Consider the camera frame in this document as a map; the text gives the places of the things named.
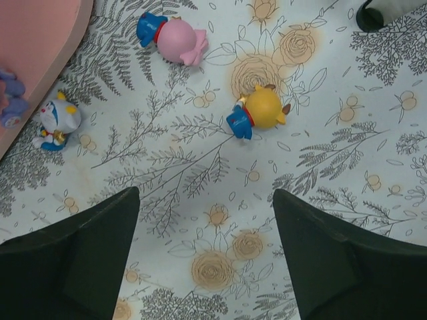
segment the white cat toy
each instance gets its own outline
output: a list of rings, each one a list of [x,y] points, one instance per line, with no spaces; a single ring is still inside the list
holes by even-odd
[[[80,126],[81,113],[74,104],[66,100],[62,92],[58,92],[56,99],[50,100],[41,108],[40,120],[43,125],[41,137],[33,139],[34,147],[59,151],[67,144],[69,134]]]

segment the pink tray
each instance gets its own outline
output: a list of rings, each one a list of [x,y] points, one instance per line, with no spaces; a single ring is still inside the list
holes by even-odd
[[[0,126],[0,158],[77,49],[92,6],[93,0],[0,0],[0,64],[24,82],[31,106],[18,126]]]

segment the floral pattern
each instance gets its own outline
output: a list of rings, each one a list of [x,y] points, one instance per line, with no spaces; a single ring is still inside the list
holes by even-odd
[[[96,1],[51,92],[78,104],[83,123],[49,153],[31,146],[35,114],[1,160],[0,242],[138,187],[115,320],[298,320],[271,208],[277,188],[427,245],[427,7],[366,34],[355,27],[359,6]],[[140,47],[145,10],[207,29],[200,67]],[[225,118],[255,84],[275,85],[292,110],[286,126],[238,141]]]

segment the toy body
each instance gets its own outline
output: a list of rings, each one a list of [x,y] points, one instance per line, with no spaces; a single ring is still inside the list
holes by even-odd
[[[227,117],[227,123],[238,139],[252,138],[252,127],[269,129],[277,124],[286,124],[286,115],[290,105],[282,107],[280,98],[274,93],[273,85],[256,85],[255,92],[242,96],[234,105],[233,113]]]
[[[80,126],[81,113],[59,92],[57,99],[48,101],[41,108],[40,120],[43,125],[40,130],[41,137],[33,139],[34,147],[59,151],[67,144],[69,134]]]
[[[136,33],[142,47],[153,41],[163,58],[184,65],[199,65],[208,46],[206,30],[193,29],[181,18],[168,21],[167,17],[144,13]]]
[[[25,93],[25,86],[17,80],[16,75],[7,69],[0,68],[0,123],[10,129],[22,120],[22,114],[29,105],[21,96]]]

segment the white cylinder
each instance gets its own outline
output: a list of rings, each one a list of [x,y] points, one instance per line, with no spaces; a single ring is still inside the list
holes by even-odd
[[[366,8],[381,12],[384,25],[387,25],[425,3],[427,0],[372,0]]]

